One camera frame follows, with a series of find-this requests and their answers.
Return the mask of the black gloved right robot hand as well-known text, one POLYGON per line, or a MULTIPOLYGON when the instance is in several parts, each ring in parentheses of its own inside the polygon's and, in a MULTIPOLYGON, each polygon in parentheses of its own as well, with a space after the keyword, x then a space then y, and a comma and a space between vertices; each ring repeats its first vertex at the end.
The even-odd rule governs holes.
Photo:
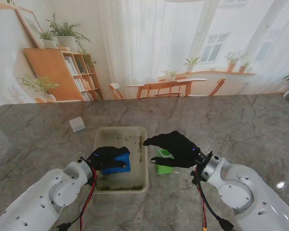
POLYGON ((172 157, 167 158, 151 158, 150 163, 155 165, 190 168, 202 163, 200 148, 178 131, 148 138, 144 141, 143 145, 157 146, 167 150, 172 155, 172 157))

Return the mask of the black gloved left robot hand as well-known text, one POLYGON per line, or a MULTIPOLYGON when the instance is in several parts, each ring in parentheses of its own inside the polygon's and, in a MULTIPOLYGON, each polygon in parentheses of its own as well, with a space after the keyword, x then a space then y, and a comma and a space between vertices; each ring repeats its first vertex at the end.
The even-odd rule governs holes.
POLYGON ((86 159, 87 164, 96 171, 118 173, 130 171, 130 151, 125 147, 99 147, 86 159))

